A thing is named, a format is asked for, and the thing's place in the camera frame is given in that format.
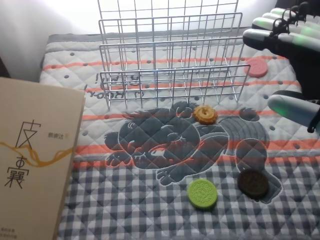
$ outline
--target gingham pattern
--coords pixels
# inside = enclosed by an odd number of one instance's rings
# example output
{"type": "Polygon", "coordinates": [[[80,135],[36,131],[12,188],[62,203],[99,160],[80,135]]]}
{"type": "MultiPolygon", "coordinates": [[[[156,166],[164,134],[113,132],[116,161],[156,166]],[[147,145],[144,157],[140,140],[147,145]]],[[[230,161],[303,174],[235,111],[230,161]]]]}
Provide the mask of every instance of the gingham pattern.
{"type": "MultiPolygon", "coordinates": [[[[90,50],[98,42],[51,42],[47,47],[44,66],[67,65],[72,62],[100,61],[99,52],[90,50]]],[[[272,56],[268,51],[245,48],[243,57],[272,56]]],[[[238,104],[229,98],[220,105],[209,101],[218,110],[239,110],[243,107],[267,111],[267,100],[277,90],[298,91],[294,73],[288,61],[267,61],[266,76],[248,79],[276,81],[276,85],[245,86],[238,104]]],[[[40,82],[76,89],[97,87],[97,66],[74,66],[42,71],[40,82]]],[[[171,100],[159,102],[170,108],[171,100]]],[[[126,111],[123,102],[115,102],[111,113],[126,111]]],[[[144,103],[145,109],[155,107],[154,101],[144,103]]],[[[133,103],[127,111],[140,110],[133,103]]],[[[103,115],[107,112],[103,99],[86,95],[85,115],[103,115]]],[[[278,116],[261,116],[259,122],[271,141],[282,140],[270,146],[265,163],[267,173],[275,176],[280,192],[269,204],[254,201],[243,195],[237,187],[239,174],[236,160],[217,161],[204,172],[185,177],[179,183],[163,186],[157,180],[156,170],[136,167],[105,167],[89,164],[74,167],[59,225],[59,240],[102,239],[164,239],[164,240],[311,240],[320,239],[320,149],[317,134],[308,134],[305,127],[278,116]],[[299,143],[292,150],[290,141],[312,139],[299,143]],[[213,209],[196,210],[188,201],[189,183],[198,178],[211,180],[218,192],[213,209]]],[[[119,131],[124,121],[99,119],[81,124],[78,145],[103,145],[106,133],[119,131]]],[[[75,162],[103,162],[105,156],[77,153],[75,162]]]]}

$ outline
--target cartoon bear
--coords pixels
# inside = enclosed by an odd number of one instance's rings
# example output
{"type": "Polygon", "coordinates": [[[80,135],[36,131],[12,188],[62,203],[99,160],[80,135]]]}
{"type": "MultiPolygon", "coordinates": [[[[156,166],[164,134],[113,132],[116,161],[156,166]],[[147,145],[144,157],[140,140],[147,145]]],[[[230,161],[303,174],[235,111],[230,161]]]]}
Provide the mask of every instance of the cartoon bear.
{"type": "Polygon", "coordinates": [[[206,171],[223,154],[235,156],[238,171],[252,168],[267,176],[273,187],[262,202],[271,202],[281,184],[265,170],[269,135],[257,113],[243,108],[239,116],[201,125],[192,114],[197,106],[177,102],[172,108],[129,114],[119,132],[105,135],[106,146],[113,150],[106,164],[116,167],[133,161],[137,168],[156,170],[159,182],[167,186],[206,171]]]}

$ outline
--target dark brown cookie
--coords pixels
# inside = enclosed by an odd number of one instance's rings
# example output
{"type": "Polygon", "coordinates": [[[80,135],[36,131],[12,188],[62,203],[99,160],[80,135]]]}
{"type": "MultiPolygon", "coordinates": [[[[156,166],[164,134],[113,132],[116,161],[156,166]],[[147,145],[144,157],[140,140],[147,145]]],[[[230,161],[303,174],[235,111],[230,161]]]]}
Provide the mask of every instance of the dark brown cookie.
{"type": "Polygon", "coordinates": [[[245,195],[252,199],[263,198],[269,190],[269,181],[260,171],[246,169],[239,174],[238,187],[245,195]]]}

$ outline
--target green cookie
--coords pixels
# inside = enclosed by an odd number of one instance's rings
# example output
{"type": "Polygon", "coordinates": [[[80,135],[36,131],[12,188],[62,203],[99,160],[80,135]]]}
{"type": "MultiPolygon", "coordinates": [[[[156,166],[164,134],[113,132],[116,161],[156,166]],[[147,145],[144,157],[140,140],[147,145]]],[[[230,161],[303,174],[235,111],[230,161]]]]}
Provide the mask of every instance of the green cookie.
{"type": "Polygon", "coordinates": [[[213,206],[218,198],[215,185],[207,179],[193,181],[187,190],[190,202],[200,209],[207,209],[213,206]]]}

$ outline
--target wire rack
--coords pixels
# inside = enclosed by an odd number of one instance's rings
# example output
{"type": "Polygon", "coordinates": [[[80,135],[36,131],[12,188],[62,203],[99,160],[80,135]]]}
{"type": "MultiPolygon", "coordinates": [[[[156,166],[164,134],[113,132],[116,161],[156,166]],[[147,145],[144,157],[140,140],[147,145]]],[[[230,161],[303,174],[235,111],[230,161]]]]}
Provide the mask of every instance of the wire rack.
{"type": "Polygon", "coordinates": [[[181,98],[238,102],[248,77],[244,68],[250,68],[240,64],[242,14],[233,12],[238,1],[105,2],[98,0],[101,18],[108,18],[99,21],[100,79],[109,109],[113,101],[126,107],[181,98]],[[232,12],[220,12],[226,8],[232,12]],[[198,15],[187,15],[191,10],[198,15]]]}

